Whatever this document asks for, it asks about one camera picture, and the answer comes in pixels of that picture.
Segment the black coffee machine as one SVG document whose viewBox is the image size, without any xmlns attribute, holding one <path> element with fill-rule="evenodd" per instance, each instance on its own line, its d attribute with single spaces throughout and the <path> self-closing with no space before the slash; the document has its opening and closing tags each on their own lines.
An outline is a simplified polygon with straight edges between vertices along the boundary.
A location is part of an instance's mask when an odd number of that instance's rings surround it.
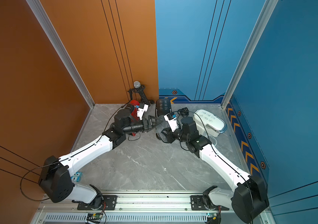
<svg viewBox="0 0 318 224">
<path fill-rule="evenodd" d="M 172 112 L 170 99 L 158 99 L 156 101 L 155 115 L 160 117 Z"/>
</svg>

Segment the red coffee machine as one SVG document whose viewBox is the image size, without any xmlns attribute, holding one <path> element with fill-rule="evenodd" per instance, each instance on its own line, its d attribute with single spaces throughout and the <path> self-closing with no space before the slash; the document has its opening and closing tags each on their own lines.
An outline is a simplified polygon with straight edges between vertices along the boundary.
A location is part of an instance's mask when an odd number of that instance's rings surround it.
<svg viewBox="0 0 318 224">
<path fill-rule="evenodd" d="M 140 106 L 140 103 L 136 100 L 131 100 L 129 102 L 128 106 L 129 106 L 132 118 L 135 120 L 139 120 L 137 112 L 138 112 L 138 108 Z"/>
</svg>

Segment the microphone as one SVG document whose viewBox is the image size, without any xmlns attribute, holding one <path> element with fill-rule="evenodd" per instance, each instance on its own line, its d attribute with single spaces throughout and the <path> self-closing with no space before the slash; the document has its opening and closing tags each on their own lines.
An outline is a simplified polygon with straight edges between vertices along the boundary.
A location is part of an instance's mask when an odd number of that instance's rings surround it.
<svg viewBox="0 0 318 224">
<path fill-rule="evenodd" d="M 144 85 L 142 85 L 139 81 L 134 81 L 133 85 L 134 85 L 134 88 L 129 89 L 127 91 L 129 93 L 129 98 L 130 98 L 129 102 L 133 100 L 133 93 L 137 93 L 140 96 L 140 103 L 143 103 L 146 105 L 154 104 L 154 101 L 148 99 L 148 97 L 144 93 L 144 89 L 146 88 Z"/>
</svg>

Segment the white coffee machine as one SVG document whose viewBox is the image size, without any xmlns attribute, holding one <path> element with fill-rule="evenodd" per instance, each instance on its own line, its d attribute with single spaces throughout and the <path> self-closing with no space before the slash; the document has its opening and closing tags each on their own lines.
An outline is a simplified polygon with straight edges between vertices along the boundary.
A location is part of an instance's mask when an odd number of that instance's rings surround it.
<svg viewBox="0 0 318 224">
<path fill-rule="evenodd" d="M 199 135 L 207 137 L 214 146 L 217 144 L 218 136 L 227 130 L 227 125 L 220 117 L 203 109 L 194 113 L 194 121 Z"/>
</svg>

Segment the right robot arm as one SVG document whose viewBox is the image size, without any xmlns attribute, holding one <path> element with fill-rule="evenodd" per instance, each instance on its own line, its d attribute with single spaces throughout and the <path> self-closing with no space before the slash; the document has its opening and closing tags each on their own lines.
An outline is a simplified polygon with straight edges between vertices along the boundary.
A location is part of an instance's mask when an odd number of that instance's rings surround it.
<svg viewBox="0 0 318 224">
<path fill-rule="evenodd" d="M 243 171 L 220 153 L 212 142 L 199 133 L 192 117 L 181 122 L 175 115 L 162 115 L 156 133 L 165 143 L 184 142 L 188 151 L 210 165 L 230 186 L 223 190 L 212 186 L 203 193 L 203 200 L 209 209 L 223 206 L 232 209 L 247 224 L 269 207 L 267 188 L 261 177 Z"/>
</svg>

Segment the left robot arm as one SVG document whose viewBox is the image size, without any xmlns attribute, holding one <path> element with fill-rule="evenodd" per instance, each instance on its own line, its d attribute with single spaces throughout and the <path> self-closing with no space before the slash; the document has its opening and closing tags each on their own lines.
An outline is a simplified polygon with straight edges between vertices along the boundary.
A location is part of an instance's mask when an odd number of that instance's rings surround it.
<svg viewBox="0 0 318 224">
<path fill-rule="evenodd" d="M 92 184 L 76 183 L 71 177 L 95 158 L 118 147 L 126 140 L 127 135 L 149 132 L 163 121 L 163 116 L 150 115 L 139 121 L 132 121 L 128 109 L 119 110 L 114 115 L 113 123 L 95 140 L 70 154 L 46 159 L 38 181 L 39 186 L 53 203 L 71 200 L 99 209 L 104 201 L 101 191 Z"/>
</svg>

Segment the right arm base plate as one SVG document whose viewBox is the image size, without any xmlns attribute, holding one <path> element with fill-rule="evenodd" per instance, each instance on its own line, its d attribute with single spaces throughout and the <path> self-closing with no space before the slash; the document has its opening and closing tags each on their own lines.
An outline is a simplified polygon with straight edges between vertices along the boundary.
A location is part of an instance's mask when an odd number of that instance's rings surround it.
<svg viewBox="0 0 318 224">
<path fill-rule="evenodd" d="M 208 197 L 203 195 L 191 195 L 190 205 L 192 211 L 229 211 L 231 205 L 214 205 L 208 199 Z"/>
</svg>

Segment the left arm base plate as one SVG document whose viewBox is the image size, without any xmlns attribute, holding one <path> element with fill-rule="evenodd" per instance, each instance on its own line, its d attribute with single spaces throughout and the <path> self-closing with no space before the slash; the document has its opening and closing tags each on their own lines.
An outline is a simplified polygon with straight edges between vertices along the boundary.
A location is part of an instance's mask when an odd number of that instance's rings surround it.
<svg viewBox="0 0 318 224">
<path fill-rule="evenodd" d="M 80 202 L 77 210 L 79 211 L 113 211 L 117 204 L 117 195 L 103 195 L 96 197 L 91 203 Z"/>
</svg>

